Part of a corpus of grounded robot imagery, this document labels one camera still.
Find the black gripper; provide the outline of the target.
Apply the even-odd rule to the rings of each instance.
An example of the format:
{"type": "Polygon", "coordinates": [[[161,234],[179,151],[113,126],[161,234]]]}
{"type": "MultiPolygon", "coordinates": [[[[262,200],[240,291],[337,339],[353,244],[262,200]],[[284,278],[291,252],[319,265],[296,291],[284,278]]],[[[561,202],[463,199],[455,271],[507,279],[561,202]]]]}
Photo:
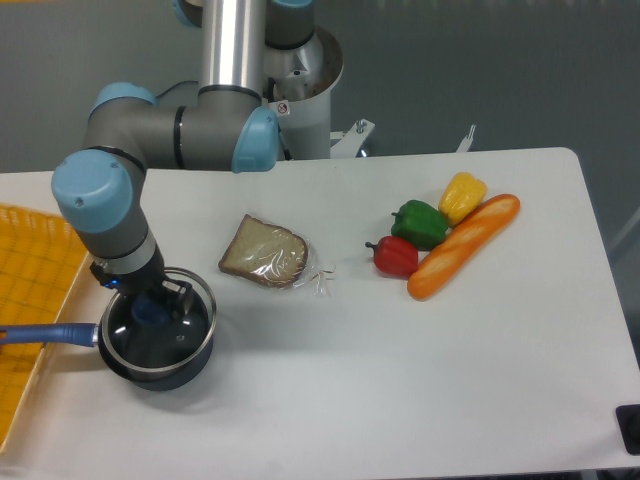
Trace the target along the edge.
{"type": "MultiPolygon", "coordinates": [[[[91,263],[90,271],[102,287],[125,296],[157,291],[162,286],[161,298],[171,318],[184,317],[194,303],[191,283],[166,279],[164,259],[158,247],[149,260],[132,272],[108,273],[96,261],[91,263]]],[[[139,295],[133,301],[133,318],[138,323],[164,323],[165,308],[153,298],[139,295]]]]}

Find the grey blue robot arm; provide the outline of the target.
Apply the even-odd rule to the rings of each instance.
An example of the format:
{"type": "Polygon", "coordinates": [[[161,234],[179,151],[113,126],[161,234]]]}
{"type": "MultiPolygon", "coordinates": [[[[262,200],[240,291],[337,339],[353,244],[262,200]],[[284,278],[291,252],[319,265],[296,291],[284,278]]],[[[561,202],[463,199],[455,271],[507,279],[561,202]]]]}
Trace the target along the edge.
{"type": "Polygon", "coordinates": [[[165,266],[140,205],[150,168],[263,172],[278,157],[278,122],[263,105],[263,55],[307,45],[309,1],[177,1],[203,33],[193,106],[162,107],[145,88],[113,83],[98,95],[79,151],[55,169],[51,189],[92,255],[98,282],[125,296],[163,291],[165,266]]]}

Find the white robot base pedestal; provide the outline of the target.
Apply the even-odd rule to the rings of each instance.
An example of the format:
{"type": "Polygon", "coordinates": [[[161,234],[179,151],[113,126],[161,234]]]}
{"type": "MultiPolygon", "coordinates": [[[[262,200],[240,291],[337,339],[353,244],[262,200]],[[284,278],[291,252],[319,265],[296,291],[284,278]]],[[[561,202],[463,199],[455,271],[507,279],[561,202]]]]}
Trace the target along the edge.
{"type": "Polygon", "coordinates": [[[330,156],[331,91],[343,66],[339,43],[320,26],[296,49],[265,48],[263,103],[275,111],[292,159],[330,156]]]}

